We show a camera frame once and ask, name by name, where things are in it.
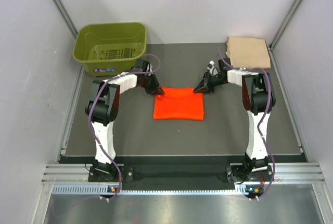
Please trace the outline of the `orange t shirt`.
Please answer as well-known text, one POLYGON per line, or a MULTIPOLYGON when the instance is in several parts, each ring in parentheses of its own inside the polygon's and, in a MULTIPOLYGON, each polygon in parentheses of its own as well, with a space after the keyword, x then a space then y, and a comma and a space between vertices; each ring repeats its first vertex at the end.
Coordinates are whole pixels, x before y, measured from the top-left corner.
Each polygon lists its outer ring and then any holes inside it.
POLYGON ((204 119, 202 93, 194 93, 193 88, 163 87, 164 95, 155 96, 154 120, 194 120, 204 119))

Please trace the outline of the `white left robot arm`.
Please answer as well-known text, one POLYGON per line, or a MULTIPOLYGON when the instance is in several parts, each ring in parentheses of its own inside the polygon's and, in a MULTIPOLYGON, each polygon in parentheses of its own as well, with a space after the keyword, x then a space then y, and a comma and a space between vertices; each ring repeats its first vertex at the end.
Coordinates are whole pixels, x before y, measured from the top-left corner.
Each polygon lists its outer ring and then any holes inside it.
POLYGON ((139 59, 128 71, 106 80, 94 80, 91 86, 85 114, 88 126, 96 144, 96 155, 91 173, 100 172, 106 180, 119 177, 119 167, 115 163, 116 152, 113 145, 113 125, 118 116, 120 95, 130 89, 141 87, 149 95, 165 94, 160 86, 153 66, 149 61, 139 59))

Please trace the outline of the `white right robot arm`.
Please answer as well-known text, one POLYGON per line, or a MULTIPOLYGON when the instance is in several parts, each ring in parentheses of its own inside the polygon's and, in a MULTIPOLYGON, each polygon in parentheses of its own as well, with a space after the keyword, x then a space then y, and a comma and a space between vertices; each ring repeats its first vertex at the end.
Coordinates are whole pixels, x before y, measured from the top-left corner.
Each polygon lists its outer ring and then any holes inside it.
POLYGON ((218 66, 214 61, 208 63, 193 93, 212 93, 215 87, 224 84, 237 85, 242 89, 242 104, 249 119, 249 141, 242 163, 242 181, 255 180, 268 170, 267 125, 276 103, 270 74, 259 68, 235 69, 229 58, 222 58, 218 66))

